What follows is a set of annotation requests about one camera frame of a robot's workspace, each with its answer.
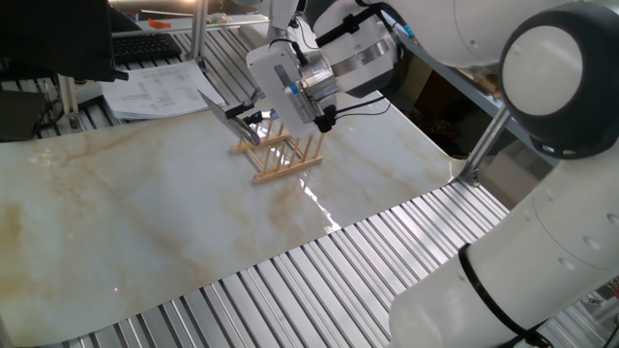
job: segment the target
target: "black cable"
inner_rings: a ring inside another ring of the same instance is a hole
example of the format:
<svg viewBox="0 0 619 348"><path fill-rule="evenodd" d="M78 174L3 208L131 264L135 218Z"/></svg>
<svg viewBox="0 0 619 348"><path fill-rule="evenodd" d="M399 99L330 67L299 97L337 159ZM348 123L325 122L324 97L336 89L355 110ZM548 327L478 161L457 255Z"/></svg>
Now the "black cable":
<svg viewBox="0 0 619 348"><path fill-rule="evenodd" d="M386 114L387 111L389 111L389 109L391 108L391 105L392 104L389 103L389 106L387 106L385 111L378 112L378 113L373 113L373 114L370 114L370 113L351 113L351 114L341 115L341 116L336 117L336 121L341 119L341 118L348 117L348 116L379 116L379 115L383 115L383 114Z"/></svg>
<svg viewBox="0 0 619 348"><path fill-rule="evenodd" d="M310 46L310 44L306 41L306 33L303 30L303 25L301 25L301 22L299 21L299 18L295 17L294 20L297 21L297 24L299 24L299 28L301 28L301 37L303 38L303 43L309 48L309 49L320 49L318 47L312 47Z"/></svg>
<svg viewBox="0 0 619 348"><path fill-rule="evenodd" d="M342 113L342 112L346 112L346 111L350 111L350 110L354 110L356 108L364 107L366 105L370 105L371 103L380 102L380 101L382 101L384 99L385 99L385 96L382 96L380 98L376 98L373 101L366 101L366 102L362 102L360 104L356 104L356 105L352 105L352 106L349 106L349 107L345 107L345 108L343 108L341 110L336 111L336 114L339 114L339 113Z"/></svg>
<svg viewBox="0 0 619 348"><path fill-rule="evenodd" d="M608 338L608 340L604 344L604 347L602 348L608 348L612 339L617 335L617 332L619 332L619 323L615 325L615 329L612 331L612 333L610 334L610 337Z"/></svg>
<svg viewBox="0 0 619 348"><path fill-rule="evenodd" d="M269 44L269 48L271 48L273 46L274 43L289 43L292 45L292 49L294 49L294 52L297 54L297 58L299 59L299 62L301 62L301 66L304 67L307 64L309 64L310 62L308 62L308 58L306 57L305 54L303 54L303 51L301 50L301 47L299 46L299 44L295 41L292 41L290 39L275 39L273 41L271 41L271 43Z"/></svg>

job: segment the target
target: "marble pattern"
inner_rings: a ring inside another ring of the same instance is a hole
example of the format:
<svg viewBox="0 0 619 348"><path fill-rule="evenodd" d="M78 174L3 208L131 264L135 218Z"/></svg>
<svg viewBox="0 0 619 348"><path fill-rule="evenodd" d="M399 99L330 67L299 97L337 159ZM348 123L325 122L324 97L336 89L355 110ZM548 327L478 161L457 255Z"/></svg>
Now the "marble pattern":
<svg viewBox="0 0 619 348"><path fill-rule="evenodd" d="M0 313L14 344L109 326L436 189L462 165L394 108L342 119L321 165L265 185L229 154L234 142L203 112L1 144Z"/></svg>

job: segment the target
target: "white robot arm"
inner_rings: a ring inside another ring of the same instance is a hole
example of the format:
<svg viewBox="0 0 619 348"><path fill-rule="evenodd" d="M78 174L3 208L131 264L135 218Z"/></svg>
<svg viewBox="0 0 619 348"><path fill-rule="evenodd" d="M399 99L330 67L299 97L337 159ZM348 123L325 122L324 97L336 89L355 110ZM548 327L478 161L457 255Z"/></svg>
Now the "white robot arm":
<svg viewBox="0 0 619 348"><path fill-rule="evenodd" d="M619 275L619 15L614 1L572 2L385 2L438 61L498 65L511 114L540 152L564 160L490 233L398 296L393 347L512 347L516 334L547 347L536 326ZM336 93L363 97L389 81L398 38L381 4L310 0L320 50L307 62L286 41L250 52L293 136L328 131Z"/></svg>
<svg viewBox="0 0 619 348"><path fill-rule="evenodd" d="M382 20L383 6L401 15L434 58L468 68L497 64L520 23L568 1L310 0L306 18L320 47L311 64L300 62L287 43L275 42L251 52L248 65L288 130L302 137L335 124L334 109L328 107L336 93L361 98L390 81L399 58L398 36ZM270 9L270 40L290 21L296 4L261 2Z"/></svg>

